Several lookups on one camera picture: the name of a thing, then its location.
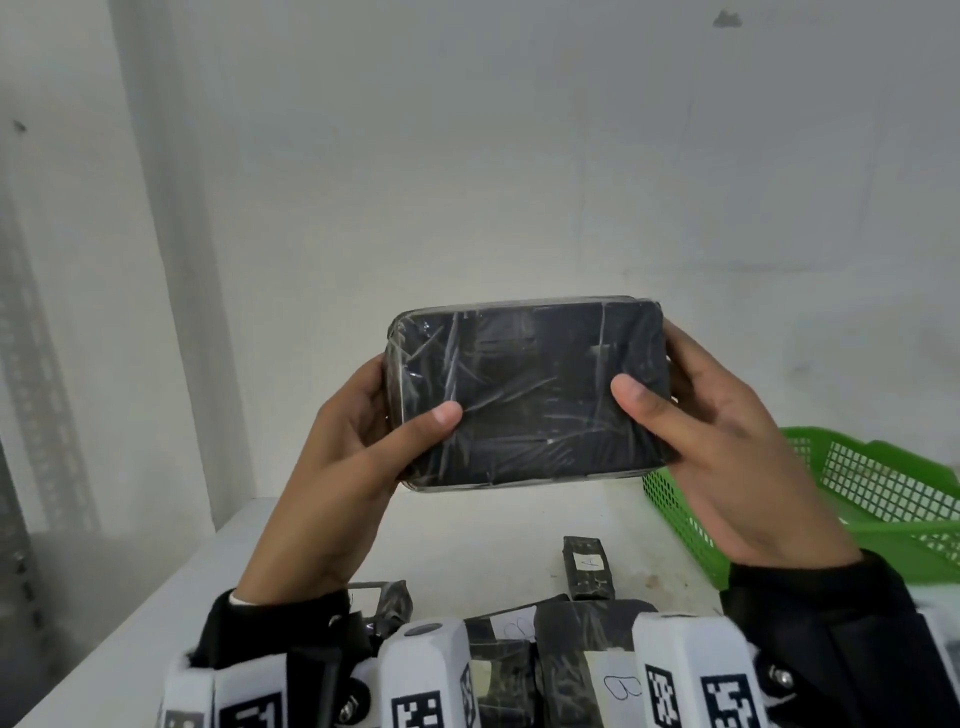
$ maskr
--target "black cuff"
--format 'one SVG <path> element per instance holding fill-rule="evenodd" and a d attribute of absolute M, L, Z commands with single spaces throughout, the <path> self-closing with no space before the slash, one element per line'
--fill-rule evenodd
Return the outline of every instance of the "black cuff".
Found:
<path fill-rule="evenodd" d="M 822 615 L 857 612 L 893 616 L 914 611 L 903 579 L 872 551 L 864 551 L 862 561 L 833 569 L 764 569 L 732 564 L 730 588 L 789 595 Z"/>
<path fill-rule="evenodd" d="M 292 647 L 340 645 L 347 639 L 350 610 L 346 592 L 278 606 L 230 604 L 233 589 L 213 602 L 192 667 L 223 669 Z"/>

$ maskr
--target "paper label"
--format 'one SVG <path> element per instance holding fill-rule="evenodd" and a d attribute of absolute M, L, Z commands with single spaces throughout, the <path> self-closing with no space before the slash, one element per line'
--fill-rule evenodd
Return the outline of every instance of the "paper label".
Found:
<path fill-rule="evenodd" d="M 636 655 L 625 650 L 584 652 L 604 728 L 645 728 L 643 686 Z"/>
<path fill-rule="evenodd" d="M 376 615 L 376 608 L 380 604 L 379 587 L 351 589 L 349 593 L 351 612 L 360 612 L 364 617 L 373 617 Z"/>
<path fill-rule="evenodd" d="M 470 660 L 470 676 L 473 678 L 473 694 L 476 697 L 487 697 L 490 692 L 490 678 L 493 673 L 493 664 L 487 660 Z"/>
<path fill-rule="evenodd" d="M 504 612 L 490 617 L 490 627 L 493 636 L 498 640 L 529 640 L 537 641 L 534 630 L 534 616 L 537 614 L 537 605 L 514 609 L 513 612 Z"/>
<path fill-rule="evenodd" d="M 602 571 L 603 556 L 598 553 L 574 553 L 573 565 L 580 571 Z"/>

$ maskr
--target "hand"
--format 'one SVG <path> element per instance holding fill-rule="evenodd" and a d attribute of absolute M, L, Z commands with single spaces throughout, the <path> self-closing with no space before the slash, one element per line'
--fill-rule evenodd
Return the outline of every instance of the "hand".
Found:
<path fill-rule="evenodd" d="M 238 599 L 284 604 L 343 589 L 370 553 L 399 474 L 460 422 L 463 409 L 446 401 L 388 434 L 382 358 L 317 413 Z"/>
<path fill-rule="evenodd" d="M 717 548 L 737 564 L 845 566 L 859 548 L 754 391 L 664 322 L 677 405 L 627 375 L 611 383 L 634 420 L 680 454 L 669 466 Z"/>

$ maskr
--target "fingernail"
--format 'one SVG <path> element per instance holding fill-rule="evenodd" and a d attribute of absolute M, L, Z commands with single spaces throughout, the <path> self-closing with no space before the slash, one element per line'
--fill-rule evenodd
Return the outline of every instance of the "fingernail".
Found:
<path fill-rule="evenodd" d="M 617 375 L 613 378 L 612 386 L 620 397 L 630 400 L 639 400 L 647 388 L 630 375 Z"/>
<path fill-rule="evenodd" d="M 438 404 L 433 408 L 433 416 L 437 418 L 437 422 L 444 427 L 449 427 L 456 423 L 463 414 L 464 408 L 453 400 L 445 401 L 443 404 Z"/>

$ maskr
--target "white table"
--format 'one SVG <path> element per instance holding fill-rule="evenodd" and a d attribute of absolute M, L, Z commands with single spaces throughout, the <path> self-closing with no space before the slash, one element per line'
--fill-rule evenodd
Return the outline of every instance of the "white table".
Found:
<path fill-rule="evenodd" d="M 274 503 L 250 502 L 19 728 L 152 728 L 166 668 L 196 643 L 214 597 L 236 583 Z M 565 592 L 564 535 L 603 541 L 618 596 L 661 610 L 719 610 L 716 592 L 635 480 L 400 493 L 357 579 L 406 579 L 416 619 L 468 617 Z M 960 587 L 918 592 L 960 615 Z"/>

